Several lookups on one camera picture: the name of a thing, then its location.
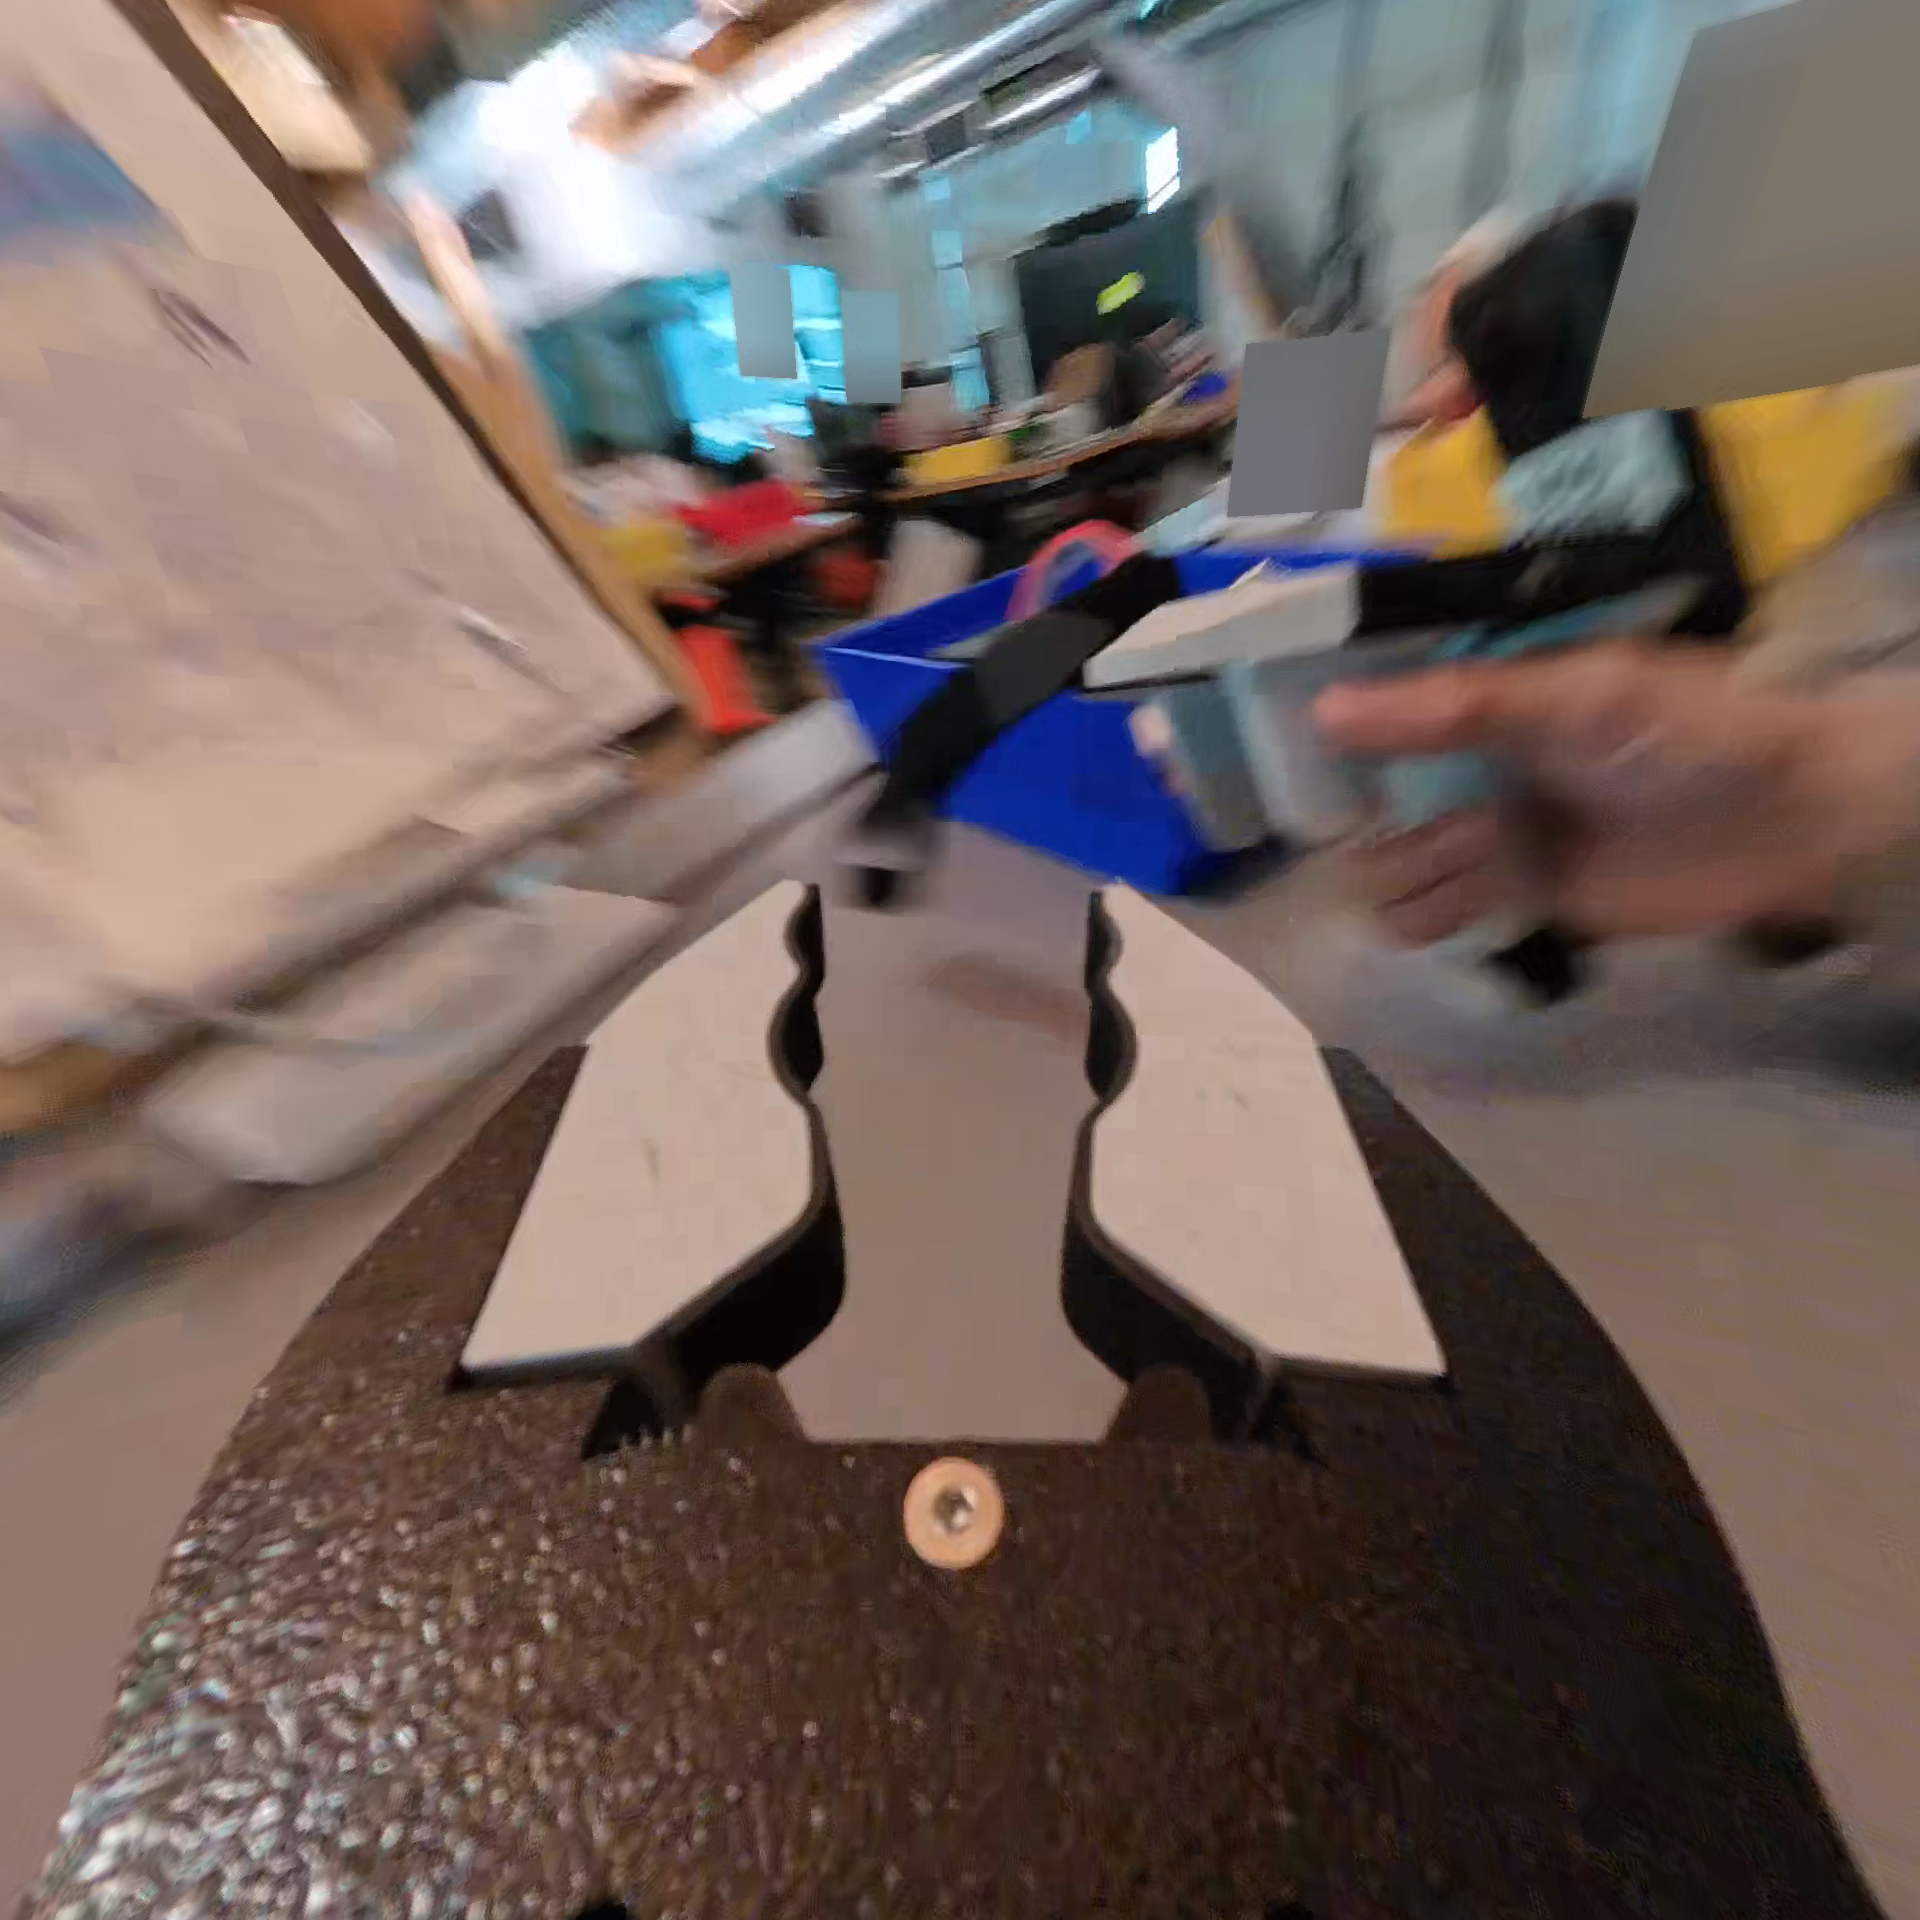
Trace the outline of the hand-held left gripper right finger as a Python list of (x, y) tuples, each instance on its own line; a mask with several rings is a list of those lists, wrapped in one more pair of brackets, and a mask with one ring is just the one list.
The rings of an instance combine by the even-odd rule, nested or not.
[(1075, 1206), (1118, 1278), (1259, 1383), (1442, 1383), (1442, 1343), (1307, 1024), (1140, 895), (1090, 899), (1087, 1009)]

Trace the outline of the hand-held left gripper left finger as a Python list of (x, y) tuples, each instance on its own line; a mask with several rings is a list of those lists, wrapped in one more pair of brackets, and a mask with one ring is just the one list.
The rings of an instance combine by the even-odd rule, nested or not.
[(773, 886), (650, 975), (582, 1053), (471, 1323), (471, 1381), (603, 1363), (770, 1373), (846, 1298), (819, 997), (825, 913)]

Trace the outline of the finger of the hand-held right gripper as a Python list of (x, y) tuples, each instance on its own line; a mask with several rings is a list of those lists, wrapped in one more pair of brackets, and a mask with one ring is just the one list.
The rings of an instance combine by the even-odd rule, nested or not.
[(1359, 624), (1359, 568), (1252, 568), (1135, 618), (1078, 667), (1078, 688), (1122, 694), (1198, 681), (1236, 665), (1338, 655)]

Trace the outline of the blue plastic bin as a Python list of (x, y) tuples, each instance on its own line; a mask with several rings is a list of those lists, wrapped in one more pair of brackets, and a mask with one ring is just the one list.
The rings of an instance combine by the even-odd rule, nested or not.
[(1306, 848), (1313, 829), (1338, 823), (1332, 777), (1289, 774), (1255, 743), (1252, 694), (1234, 673), (1084, 688), (1077, 667), (1015, 664), (1005, 642), (1060, 655), (1066, 614), (1103, 614), (1122, 633), (1159, 589), (1196, 599), (1411, 560), (1300, 543), (1154, 551), (1085, 520), (1019, 569), (855, 626), (825, 645), (828, 681), (884, 775), (924, 787), (869, 833), (929, 814), (1156, 897), (1199, 891), (1266, 848)]

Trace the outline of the dark brown strip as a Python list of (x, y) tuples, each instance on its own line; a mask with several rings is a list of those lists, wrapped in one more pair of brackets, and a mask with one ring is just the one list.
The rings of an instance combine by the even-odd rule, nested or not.
[[(1163, 606), (1187, 586), (1174, 558), (1153, 558)], [(905, 902), (947, 826), (982, 829), (1153, 897), (1194, 895), (1227, 857), (1143, 757), (1138, 702), (1077, 683), (1115, 635), (1066, 614), (1009, 626), (1013, 589), (1005, 573), (825, 645), (828, 681), (879, 769), (843, 845), (853, 899)]]

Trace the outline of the grey desk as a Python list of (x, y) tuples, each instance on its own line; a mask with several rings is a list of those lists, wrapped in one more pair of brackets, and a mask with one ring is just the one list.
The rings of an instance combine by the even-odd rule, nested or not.
[[(5, 1395), (5, 1917), (1915, 1917), (1915, 1011), (1550, 1016), (1313, 870), (1169, 904), (1313, 1031), (1442, 1383), (1090, 1241), (1093, 882), (833, 871), (835, 722), (570, 851), (652, 943), (374, 1178)], [(593, 1031), (822, 902), (846, 1298), (783, 1370), (461, 1355)]]

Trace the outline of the person's right hand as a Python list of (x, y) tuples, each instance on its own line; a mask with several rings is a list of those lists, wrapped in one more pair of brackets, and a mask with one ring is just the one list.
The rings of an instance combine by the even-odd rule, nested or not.
[(1493, 802), (1348, 851), (1401, 944), (1486, 922), (1593, 944), (1915, 923), (1914, 670), (1811, 688), (1602, 645), (1332, 687), (1313, 717), (1348, 755), (1476, 755), (1501, 777)]

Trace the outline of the red tape roll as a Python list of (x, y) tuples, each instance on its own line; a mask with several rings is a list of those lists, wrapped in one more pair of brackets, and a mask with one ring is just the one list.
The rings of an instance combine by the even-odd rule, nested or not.
[(1017, 569), (1002, 622), (1013, 626), (1066, 614), (1118, 635), (1169, 598), (1161, 575), (1161, 562), (1133, 535), (1103, 520), (1084, 520), (1051, 535)]

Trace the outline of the dark computer monitor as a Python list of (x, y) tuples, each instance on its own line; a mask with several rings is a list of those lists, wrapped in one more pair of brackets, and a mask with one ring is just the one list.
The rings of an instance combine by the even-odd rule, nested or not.
[(1199, 328), (1198, 214), (1196, 202), (1174, 199), (1122, 224), (1015, 255), (1019, 329), (1039, 387), (1069, 353), (1125, 349), (1171, 323), (1178, 329)]

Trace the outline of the red storage bin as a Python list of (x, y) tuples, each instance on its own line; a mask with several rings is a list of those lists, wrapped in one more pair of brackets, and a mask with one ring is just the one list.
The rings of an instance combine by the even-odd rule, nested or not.
[(682, 502), (674, 517), (698, 546), (738, 551), (781, 535), (815, 509), (819, 499), (806, 488), (780, 475), (757, 475)]

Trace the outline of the wooden document stand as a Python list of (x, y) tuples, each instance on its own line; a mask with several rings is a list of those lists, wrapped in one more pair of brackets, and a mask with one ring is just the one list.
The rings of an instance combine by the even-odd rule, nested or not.
[[(193, 250), (273, 275), (300, 353), (334, 391), (418, 422), (461, 471), (483, 474), (491, 496), (546, 543), (580, 595), (667, 687), (671, 704), (657, 721), (671, 717), (684, 674), (666, 658), (666, 632), (559, 481), (527, 375), (489, 331), (489, 313), (469, 304), (446, 312), (434, 299), (397, 304), (395, 277), (370, 270), (367, 255), (337, 226), (211, 49), (213, 37), (189, 27), (179, 6), (5, 6), (5, 62), (21, 61)], [(337, 966), (572, 823), (607, 792), (615, 738), (546, 775), (531, 806), (513, 808), (491, 833), (395, 835), (351, 871), (354, 887), (326, 915), (303, 920), (254, 966), (221, 976), (211, 997), (132, 1005), (73, 1040), (5, 1058), (5, 1139), (34, 1136), (109, 1101), (180, 1035), (251, 1013), (290, 982)]]

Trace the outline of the printed instruction sheet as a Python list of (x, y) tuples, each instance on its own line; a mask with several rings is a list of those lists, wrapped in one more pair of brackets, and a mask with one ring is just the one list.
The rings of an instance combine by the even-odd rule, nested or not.
[(5, 1058), (180, 1005), (412, 829), (491, 833), (667, 687), (279, 282), (5, 62)]

